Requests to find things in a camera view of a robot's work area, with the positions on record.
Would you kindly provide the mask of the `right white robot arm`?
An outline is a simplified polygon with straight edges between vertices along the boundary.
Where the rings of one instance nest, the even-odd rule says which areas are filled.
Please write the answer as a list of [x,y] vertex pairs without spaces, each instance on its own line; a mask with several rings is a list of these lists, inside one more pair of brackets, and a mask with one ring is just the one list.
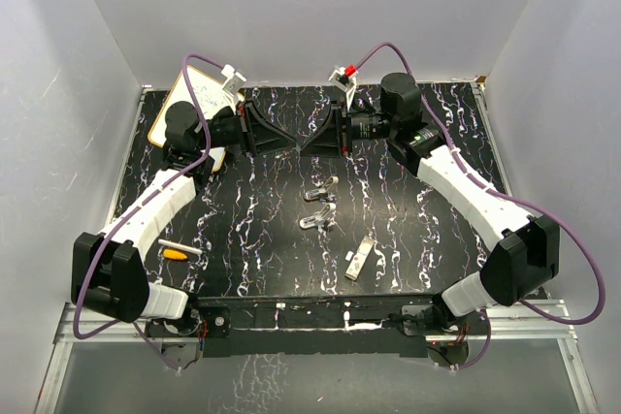
[[407,73],[380,82],[380,108],[356,106],[357,71],[337,68],[329,81],[343,91],[323,123],[303,144],[309,157],[348,155],[354,142],[383,139],[392,157],[440,193],[475,229],[490,254],[480,271],[455,282],[419,313],[452,334],[468,314],[497,304],[511,306],[536,291],[559,271],[560,227],[549,216],[535,217],[517,204],[494,196],[494,186],[464,162],[435,127],[423,119],[423,97]]

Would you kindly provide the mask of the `beige grey stapler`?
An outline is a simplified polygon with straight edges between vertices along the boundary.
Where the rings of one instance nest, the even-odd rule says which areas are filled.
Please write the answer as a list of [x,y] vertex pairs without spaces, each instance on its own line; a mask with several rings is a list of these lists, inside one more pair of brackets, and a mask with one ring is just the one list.
[[328,198],[332,192],[335,191],[339,184],[339,178],[335,175],[330,176],[321,185],[315,187],[309,191],[306,191],[303,195],[305,202],[315,202]]

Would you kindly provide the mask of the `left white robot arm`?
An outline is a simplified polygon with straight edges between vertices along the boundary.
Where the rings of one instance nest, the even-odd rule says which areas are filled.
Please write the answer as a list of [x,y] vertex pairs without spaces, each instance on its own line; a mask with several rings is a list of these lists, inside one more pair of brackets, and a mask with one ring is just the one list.
[[191,103],[177,101],[164,121],[163,163],[151,185],[104,230],[75,240],[71,301],[126,323],[166,319],[177,334],[189,335],[199,327],[200,311],[186,292],[149,282],[147,253],[209,180],[214,160],[205,151],[208,143],[236,145],[257,156],[291,148],[296,140],[252,102],[226,107],[202,122]]

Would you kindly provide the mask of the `white staple box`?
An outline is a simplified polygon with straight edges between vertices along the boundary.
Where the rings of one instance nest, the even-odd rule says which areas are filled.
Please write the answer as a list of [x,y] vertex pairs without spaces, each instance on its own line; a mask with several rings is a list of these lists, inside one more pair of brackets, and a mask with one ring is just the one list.
[[358,279],[361,270],[363,269],[372,249],[374,248],[375,240],[365,236],[357,250],[351,255],[349,265],[345,271],[344,276],[352,281]]

